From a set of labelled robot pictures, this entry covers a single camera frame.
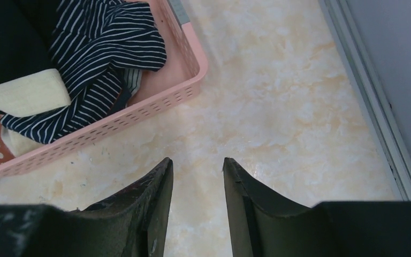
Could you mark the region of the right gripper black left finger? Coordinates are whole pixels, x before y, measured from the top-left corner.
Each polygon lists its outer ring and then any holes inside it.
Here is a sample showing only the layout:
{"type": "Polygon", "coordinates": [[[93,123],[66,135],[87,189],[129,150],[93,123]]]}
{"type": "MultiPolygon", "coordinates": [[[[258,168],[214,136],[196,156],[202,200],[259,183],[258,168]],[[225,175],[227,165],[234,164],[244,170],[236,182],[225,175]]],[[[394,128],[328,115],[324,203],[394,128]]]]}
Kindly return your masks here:
{"type": "Polygon", "coordinates": [[[84,210],[0,205],[0,256],[163,256],[173,162],[84,210]]]}

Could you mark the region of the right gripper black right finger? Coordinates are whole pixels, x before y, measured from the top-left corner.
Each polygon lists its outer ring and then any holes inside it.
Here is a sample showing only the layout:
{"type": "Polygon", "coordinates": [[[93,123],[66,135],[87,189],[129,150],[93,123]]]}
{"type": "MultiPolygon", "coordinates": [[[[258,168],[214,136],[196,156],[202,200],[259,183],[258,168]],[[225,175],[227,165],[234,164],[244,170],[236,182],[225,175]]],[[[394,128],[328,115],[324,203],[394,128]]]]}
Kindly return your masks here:
{"type": "Polygon", "coordinates": [[[306,207],[223,164],[234,256],[411,256],[411,201],[326,201],[306,207]]]}

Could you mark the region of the grey striped underwear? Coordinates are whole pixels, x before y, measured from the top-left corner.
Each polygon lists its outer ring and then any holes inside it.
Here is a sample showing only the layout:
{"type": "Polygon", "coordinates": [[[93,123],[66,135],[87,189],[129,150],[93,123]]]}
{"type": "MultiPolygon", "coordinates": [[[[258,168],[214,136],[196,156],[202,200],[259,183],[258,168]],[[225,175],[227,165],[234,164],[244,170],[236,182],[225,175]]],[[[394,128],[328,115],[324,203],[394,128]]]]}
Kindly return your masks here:
{"type": "Polygon", "coordinates": [[[134,96],[141,87],[143,71],[139,69],[124,70],[124,96],[130,99],[134,96]]]}

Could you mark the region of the navy white striped underwear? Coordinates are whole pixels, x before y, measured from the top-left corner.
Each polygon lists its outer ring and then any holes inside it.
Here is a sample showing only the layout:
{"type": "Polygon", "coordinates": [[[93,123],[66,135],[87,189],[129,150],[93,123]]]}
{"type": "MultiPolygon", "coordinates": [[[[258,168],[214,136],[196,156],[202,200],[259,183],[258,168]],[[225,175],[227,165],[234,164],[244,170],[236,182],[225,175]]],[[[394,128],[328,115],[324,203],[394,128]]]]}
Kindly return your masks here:
{"type": "Polygon", "coordinates": [[[71,104],[29,117],[4,115],[4,128],[49,144],[109,115],[129,69],[160,70],[165,42],[148,2],[25,2],[47,15],[48,54],[71,104]]]}

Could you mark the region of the navy underwear beige waistband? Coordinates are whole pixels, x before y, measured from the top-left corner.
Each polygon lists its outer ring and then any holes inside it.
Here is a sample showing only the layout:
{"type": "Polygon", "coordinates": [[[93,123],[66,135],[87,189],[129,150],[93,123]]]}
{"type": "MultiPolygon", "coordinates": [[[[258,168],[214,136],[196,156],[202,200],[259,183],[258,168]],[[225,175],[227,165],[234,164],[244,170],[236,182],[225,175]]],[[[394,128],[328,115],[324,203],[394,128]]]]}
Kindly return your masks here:
{"type": "Polygon", "coordinates": [[[14,157],[19,157],[44,146],[44,144],[8,130],[5,127],[1,128],[1,140],[14,157]]]}

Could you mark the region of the pink plastic basket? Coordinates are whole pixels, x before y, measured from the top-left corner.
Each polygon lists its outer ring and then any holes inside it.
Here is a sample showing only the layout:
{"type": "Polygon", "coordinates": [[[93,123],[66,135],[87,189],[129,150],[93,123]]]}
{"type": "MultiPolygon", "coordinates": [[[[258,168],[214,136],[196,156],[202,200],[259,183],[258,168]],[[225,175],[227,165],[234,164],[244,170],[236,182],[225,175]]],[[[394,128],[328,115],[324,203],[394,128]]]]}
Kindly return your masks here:
{"type": "Polygon", "coordinates": [[[14,157],[0,137],[0,178],[31,172],[197,96],[207,73],[208,60],[182,1],[150,1],[149,4],[166,44],[166,65],[158,72],[143,76],[141,89],[126,109],[52,144],[14,157]]]}

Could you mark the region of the aluminium frame rail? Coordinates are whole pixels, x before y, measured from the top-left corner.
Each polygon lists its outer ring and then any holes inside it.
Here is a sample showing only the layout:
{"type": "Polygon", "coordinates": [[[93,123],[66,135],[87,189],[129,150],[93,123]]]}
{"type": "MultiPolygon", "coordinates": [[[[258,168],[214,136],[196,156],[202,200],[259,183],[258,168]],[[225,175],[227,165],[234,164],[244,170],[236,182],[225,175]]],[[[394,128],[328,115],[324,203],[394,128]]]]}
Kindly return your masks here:
{"type": "Polygon", "coordinates": [[[378,150],[386,159],[395,192],[403,200],[411,201],[411,157],[351,8],[346,1],[320,1],[319,4],[378,150]]]}

